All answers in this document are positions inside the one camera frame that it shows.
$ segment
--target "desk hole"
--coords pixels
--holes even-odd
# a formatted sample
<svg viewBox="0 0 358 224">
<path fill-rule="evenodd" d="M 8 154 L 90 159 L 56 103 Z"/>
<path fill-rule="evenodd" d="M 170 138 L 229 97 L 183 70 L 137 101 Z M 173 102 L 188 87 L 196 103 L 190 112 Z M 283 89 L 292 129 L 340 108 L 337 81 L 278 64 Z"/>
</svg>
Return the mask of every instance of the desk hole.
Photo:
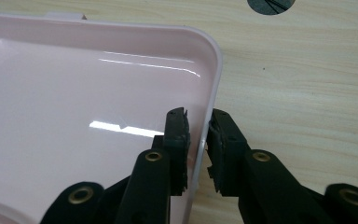
<svg viewBox="0 0 358 224">
<path fill-rule="evenodd" d="M 289 9 L 296 0 L 248 0 L 255 12 L 263 15 L 277 15 Z"/>
</svg>

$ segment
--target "pink tray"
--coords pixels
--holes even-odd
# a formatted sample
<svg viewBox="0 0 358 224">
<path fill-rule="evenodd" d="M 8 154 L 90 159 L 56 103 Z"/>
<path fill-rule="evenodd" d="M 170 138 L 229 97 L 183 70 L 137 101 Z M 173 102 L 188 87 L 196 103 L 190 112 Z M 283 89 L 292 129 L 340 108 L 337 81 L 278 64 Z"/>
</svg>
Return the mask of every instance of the pink tray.
<svg viewBox="0 0 358 224">
<path fill-rule="evenodd" d="M 186 223 L 221 67 L 189 27 L 0 15 L 0 223 L 38 223 L 67 187 L 130 175 L 180 106 L 189 189 L 171 223 Z"/>
</svg>

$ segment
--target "plastic tray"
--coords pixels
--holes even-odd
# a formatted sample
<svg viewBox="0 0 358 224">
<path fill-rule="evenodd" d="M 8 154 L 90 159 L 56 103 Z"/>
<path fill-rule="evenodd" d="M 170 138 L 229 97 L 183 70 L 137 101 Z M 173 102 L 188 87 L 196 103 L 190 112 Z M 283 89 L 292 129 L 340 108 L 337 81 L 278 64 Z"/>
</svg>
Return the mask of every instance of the plastic tray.
<svg viewBox="0 0 358 224">
<path fill-rule="evenodd" d="M 221 66 L 189 27 L 0 15 L 0 223 L 38 223 L 67 187 L 130 175 L 180 106 L 189 189 L 171 223 L 186 223 Z"/>
</svg>

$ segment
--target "wooden table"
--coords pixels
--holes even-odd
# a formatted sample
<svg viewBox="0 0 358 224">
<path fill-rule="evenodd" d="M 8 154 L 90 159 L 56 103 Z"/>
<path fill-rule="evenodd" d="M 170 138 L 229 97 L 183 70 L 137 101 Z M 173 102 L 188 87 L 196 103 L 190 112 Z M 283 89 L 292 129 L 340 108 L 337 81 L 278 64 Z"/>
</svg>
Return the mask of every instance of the wooden table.
<svg viewBox="0 0 358 224">
<path fill-rule="evenodd" d="M 301 184 L 358 186 L 358 1 L 297 0 L 264 16 L 245 0 L 0 0 L 0 12 L 83 12 L 89 20 L 175 24 L 211 35 L 224 55 L 215 107 L 251 148 L 276 154 Z M 204 157 L 190 223 L 241 223 L 214 192 Z"/>
</svg>

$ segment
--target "tabletop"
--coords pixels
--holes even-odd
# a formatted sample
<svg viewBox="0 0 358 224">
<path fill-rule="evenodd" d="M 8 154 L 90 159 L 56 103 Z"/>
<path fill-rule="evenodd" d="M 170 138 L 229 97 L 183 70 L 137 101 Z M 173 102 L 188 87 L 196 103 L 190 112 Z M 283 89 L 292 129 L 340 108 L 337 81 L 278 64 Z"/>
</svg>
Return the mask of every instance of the tabletop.
<svg viewBox="0 0 358 224">
<path fill-rule="evenodd" d="M 251 148 L 268 150 L 304 186 L 358 187 L 358 1 L 296 0 L 262 15 L 246 0 L 0 0 L 0 12 L 81 12 L 89 20 L 192 26 L 224 61 L 215 101 Z M 204 154 L 189 223 L 242 223 L 214 191 Z"/>
</svg>

